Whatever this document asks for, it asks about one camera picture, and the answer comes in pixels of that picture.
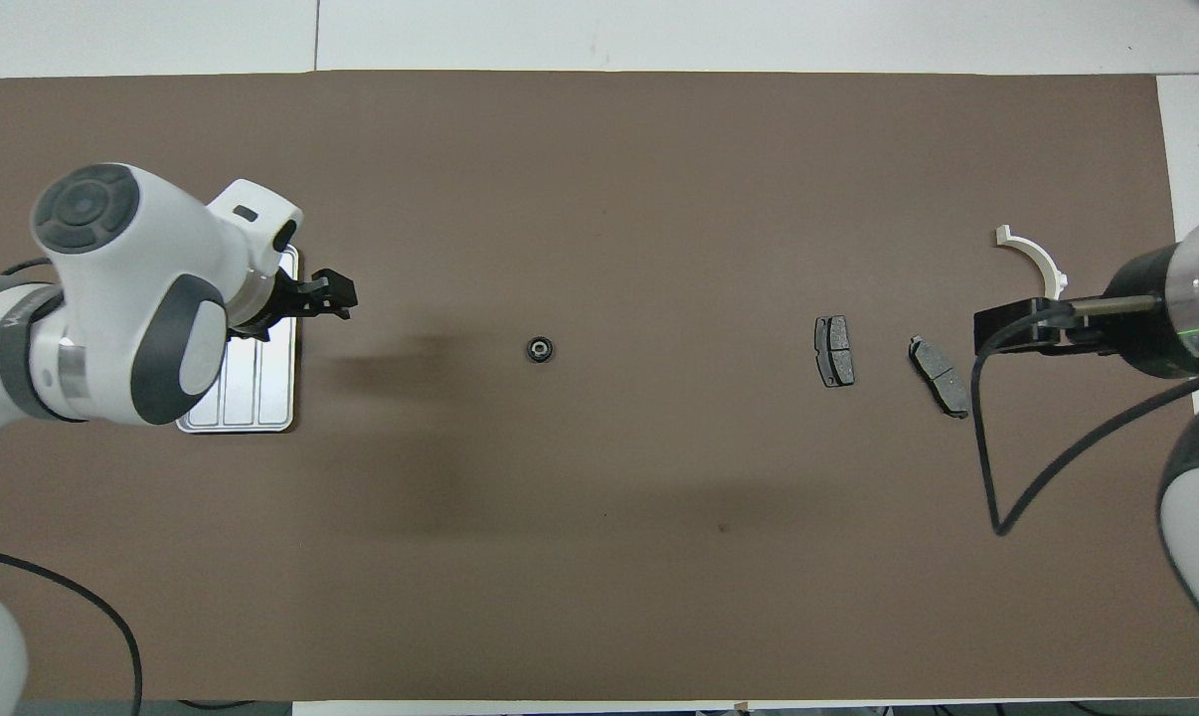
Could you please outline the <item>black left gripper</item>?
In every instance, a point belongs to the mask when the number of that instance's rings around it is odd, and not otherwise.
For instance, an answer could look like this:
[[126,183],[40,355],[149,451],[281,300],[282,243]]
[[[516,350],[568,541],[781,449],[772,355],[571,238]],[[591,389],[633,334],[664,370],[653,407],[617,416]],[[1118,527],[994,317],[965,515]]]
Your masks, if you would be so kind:
[[332,267],[323,267],[306,282],[289,273],[272,273],[267,279],[247,285],[246,297],[233,299],[228,307],[227,338],[257,339],[269,343],[269,331],[281,320],[299,317],[307,308],[307,317],[332,314],[350,320],[357,302],[308,302],[312,299],[357,299],[355,282]]

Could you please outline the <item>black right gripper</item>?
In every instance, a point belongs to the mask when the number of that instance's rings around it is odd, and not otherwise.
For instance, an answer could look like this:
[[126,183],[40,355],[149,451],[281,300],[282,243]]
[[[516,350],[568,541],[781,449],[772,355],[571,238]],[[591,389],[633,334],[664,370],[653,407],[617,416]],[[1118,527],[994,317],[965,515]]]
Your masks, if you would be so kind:
[[[1165,277],[1177,245],[1149,251],[1127,261],[1105,285],[1104,297],[1164,297]],[[975,313],[975,354],[984,354],[992,343],[993,354],[1040,351],[1058,345],[1064,338],[1060,329],[1019,329],[994,343],[993,336],[1010,323],[1036,313],[1059,311],[1065,314],[1064,300],[1026,297],[1017,302],[995,305]],[[1147,312],[1103,314],[1078,318],[1077,325],[1065,330],[1072,344],[1086,345],[1087,351],[1103,355],[1117,354],[1135,371],[1149,377],[1198,377],[1199,357],[1177,339],[1163,302]]]

